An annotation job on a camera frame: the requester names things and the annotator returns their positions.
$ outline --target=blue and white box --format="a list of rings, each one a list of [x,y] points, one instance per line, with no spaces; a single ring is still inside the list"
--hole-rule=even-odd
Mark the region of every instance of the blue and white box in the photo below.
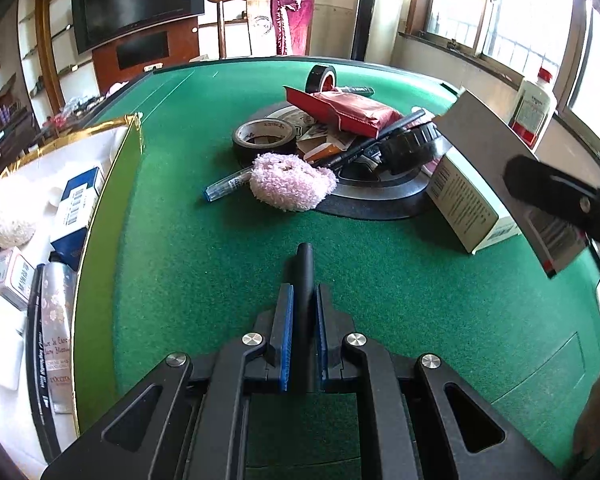
[[[78,270],[82,247],[103,184],[102,170],[94,166],[69,180],[60,199],[50,241],[73,270]]]

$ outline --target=bottle with red cap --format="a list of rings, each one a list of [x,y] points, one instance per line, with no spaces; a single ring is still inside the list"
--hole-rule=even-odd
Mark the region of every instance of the bottle with red cap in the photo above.
[[[532,152],[538,147],[557,105],[551,85],[553,77],[541,67],[537,81],[523,79],[507,121]]]

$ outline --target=window sill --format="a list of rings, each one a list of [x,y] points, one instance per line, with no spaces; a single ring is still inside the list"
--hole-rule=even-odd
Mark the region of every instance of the window sill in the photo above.
[[[485,63],[483,60],[481,60],[477,57],[468,56],[467,54],[464,54],[457,50],[453,50],[451,48],[446,48],[440,44],[434,43],[433,41],[426,40],[425,38],[420,38],[419,36],[414,36],[412,34],[406,34],[404,32],[398,32],[398,34],[400,36],[402,36],[403,38],[405,38],[406,40],[418,41],[427,46],[441,50],[442,52],[446,52],[447,54],[449,54],[451,56],[457,57],[458,59],[461,59],[461,60],[475,66],[476,68],[483,70],[484,72],[488,73],[489,75],[493,76],[494,78],[498,79],[499,81],[501,81],[504,84],[508,85],[509,87],[513,88],[515,91],[518,91],[518,89],[520,88],[520,85],[518,85],[515,81],[512,81],[505,74],[498,72],[497,70],[494,70],[493,67],[489,66],[487,63]],[[557,121],[558,124],[560,124],[561,127],[563,127],[573,137],[575,137],[575,139],[582,145],[582,147],[587,151],[587,153],[589,153],[589,155],[596,161],[596,163],[600,167],[600,152],[591,145],[591,143],[587,140],[586,136],[578,133],[568,123],[566,118],[562,117],[558,113],[557,110],[554,112],[553,118]]]

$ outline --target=white bottle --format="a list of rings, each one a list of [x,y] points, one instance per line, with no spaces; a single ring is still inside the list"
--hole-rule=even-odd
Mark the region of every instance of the white bottle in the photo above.
[[[0,297],[0,385],[17,390],[27,313]]]
[[[507,124],[534,152],[551,120],[557,101],[552,91],[554,76],[545,68],[538,71],[538,81],[523,79]]]

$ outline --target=red bottle cap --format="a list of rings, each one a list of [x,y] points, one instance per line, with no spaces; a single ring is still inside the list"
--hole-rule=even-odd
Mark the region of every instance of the red bottle cap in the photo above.
[[[540,67],[540,70],[538,70],[538,77],[540,79],[547,81],[548,83],[550,83],[551,79],[554,78],[554,76],[551,74],[551,72],[549,72],[547,69],[542,68],[542,67]]]

